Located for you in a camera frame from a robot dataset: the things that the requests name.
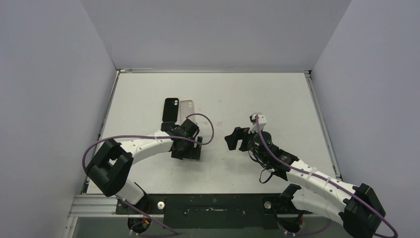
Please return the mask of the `phone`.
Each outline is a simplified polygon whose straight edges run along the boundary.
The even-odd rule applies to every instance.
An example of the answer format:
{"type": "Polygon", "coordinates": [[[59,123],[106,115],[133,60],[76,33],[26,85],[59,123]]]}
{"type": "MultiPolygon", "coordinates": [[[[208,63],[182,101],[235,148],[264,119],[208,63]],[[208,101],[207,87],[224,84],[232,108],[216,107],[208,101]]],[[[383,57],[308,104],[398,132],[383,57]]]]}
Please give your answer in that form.
{"type": "Polygon", "coordinates": [[[195,113],[194,102],[192,100],[184,100],[179,103],[179,117],[182,124],[189,115],[195,113]]]}

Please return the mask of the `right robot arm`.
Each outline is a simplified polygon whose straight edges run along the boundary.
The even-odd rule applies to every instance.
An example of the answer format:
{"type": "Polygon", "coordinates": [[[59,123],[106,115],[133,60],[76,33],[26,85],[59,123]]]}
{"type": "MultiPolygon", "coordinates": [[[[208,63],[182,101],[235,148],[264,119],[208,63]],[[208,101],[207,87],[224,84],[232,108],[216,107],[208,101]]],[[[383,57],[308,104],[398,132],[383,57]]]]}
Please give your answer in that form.
{"type": "Polygon", "coordinates": [[[280,198],[281,209],[287,213],[295,209],[316,213],[341,224],[354,238],[373,237],[386,215],[372,187],[327,176],[274,145],[266,131],[236,127],[224,140],[229,150],[248,152],[253,161],[290,182],[280,198]]]}

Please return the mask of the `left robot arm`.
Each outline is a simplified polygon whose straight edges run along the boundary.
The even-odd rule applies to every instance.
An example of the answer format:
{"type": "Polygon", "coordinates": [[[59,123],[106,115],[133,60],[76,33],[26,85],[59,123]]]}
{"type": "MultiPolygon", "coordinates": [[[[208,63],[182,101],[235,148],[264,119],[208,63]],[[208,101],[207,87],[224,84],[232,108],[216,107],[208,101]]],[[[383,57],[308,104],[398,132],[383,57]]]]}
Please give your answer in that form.
{"type": "Polygon", "coordinates": [[[127,136],[122,142],[106,139],[85,171],[105,196],[124,199],[133,212],[143,213],[148,206],[147,194],[128,178],[131,167],[166,152],[171,153],[172,158],[198,160],[203,142],[199,131],[194,122],[186,119],[181,125],[164,122],[160,130],[148,136],[127,136]]]}

